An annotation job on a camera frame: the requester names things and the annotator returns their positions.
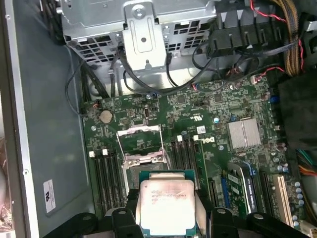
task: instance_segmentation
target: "heatsink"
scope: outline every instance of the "heatsink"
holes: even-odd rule
[[[256,119],[246,119],[227,124],[232,149],[261,145]]]

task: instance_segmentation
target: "cable connector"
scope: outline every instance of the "cable connector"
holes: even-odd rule
[[[251,81],[251,84],[252,84],[252,85],[255,85],[255,84],[257,84],[258,82],[260,82],[261,79],[262,79],[262,77],[261,77],[261,76],[258,76],[258,75],[252,75],[252,76],[250,77],[250,81]]]
[[[173,58],[172,53],[168,53],[166,56],[166,65],[170,65],[170,63],[172,62],[172,58]]]

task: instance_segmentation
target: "blue pcie slot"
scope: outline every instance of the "blue pcie slot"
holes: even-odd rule
[[[225,178],[221,178],[221,186],[223,191],[224,205],[226,208],[230,208],[229,195]]]

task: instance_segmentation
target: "microchip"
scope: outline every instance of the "microchip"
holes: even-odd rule
[[[186,102],[185,95],[178,96],[177,101],[178,101],[178,103],[185,103]]]
[[[266,163],[266,156],[264,154],[258,155],[259,163],[265,164]]]
[[[215,102],[215,103],[221,103],[221,102],[222,102],[222,96],[221,96],[221,94],[216,94],[216,95],[214,96],[214,102]]]

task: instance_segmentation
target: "black ram slot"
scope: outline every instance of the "black ram slot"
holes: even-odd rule
[[[177,146],[176,146],[176,142],[173,141],[172,142],[172,155],[173,155],[173,166],[175,169],[177,170],[181,170],[181,166],[180,163],[178,161],[178,156],[177,156]]]
[[[197,185],[196,189],[200,189],[200,176],[199,176],[197,164],[196,164],[194,142],[185,140],[185,144],[186,144],[186,150],[187,150],[187,154],[189,158],[190,169],[195,171],[195,178],[196,178],[196,185]]]
[[[179,144],[180,144],[180,147],[181,147],[184,167],[185,167],[186,170],[190,170],[191,169],[191,165],[190,165],[190,160],[189,160],[189,153],[188,153],[188,149],[187,149],[187,143],[182,141],[182,142],[179,142]]]
[[[116,180],[116,185],[115,188],[117,189],[117,193],[118,193],[118,197],[119,197],[119,207],[123,207],[124,206],[124,195],[122,193],[122,189],[121,189],[121,179],[120,179],[120,173],[119,173],[119,164],[117,161],[117,157],[115,155],[113,155],[111,157],[111,162],[113,164],[113,171],[114,171],[114,178]]]
[[[260,171],[260,181],[261,181],[261,187],[263,192],[263,199],[266,207],[266,213],[268,213],[271,216],[274,216],[274,210],[273,205],[271,201],[271,192],[270,192],[270,186],[269,181],[267,178],[267,174],[265,171]]]
[[[95,169],[97,173],[97,183],[98,183],[100,203],[103,210],[103,215],[106,215],[106,212],[109,208],[109,204],[108,204],[109,198],[108,198],[108,193],[106,192],[106,185],[104,180],[105,175],[103,173],[103,169],[100,163],[101,163],[100,159],[95,160]]]
[[[113,173],[113,168],[111,166],[111,158],[106,157],[104,158],[105,166],[106,166],[106,175],[107,175],[107,180],[108,180],[108,186],[109,186],[109,191],[111,192],[111,200],[113,202],[113,207],[119,207],[119,204],[117,203],[119,199],[117,199],[117,194],[115,191],[115,182],[114,182],[114,173]]]
[[[208,184],[209,184],[211,202],[212,202],[214,207],[218,207],[219,206],[219,201],[218,201],[216,183],[215,183],[214,180],[209,179]]]
[[[179,145],[178,142],[176,142],[176,160],[177,160],[177,169],[184,170],[185,164],[184,164],[184,157],[183,157],[183,151],[182,147]]]

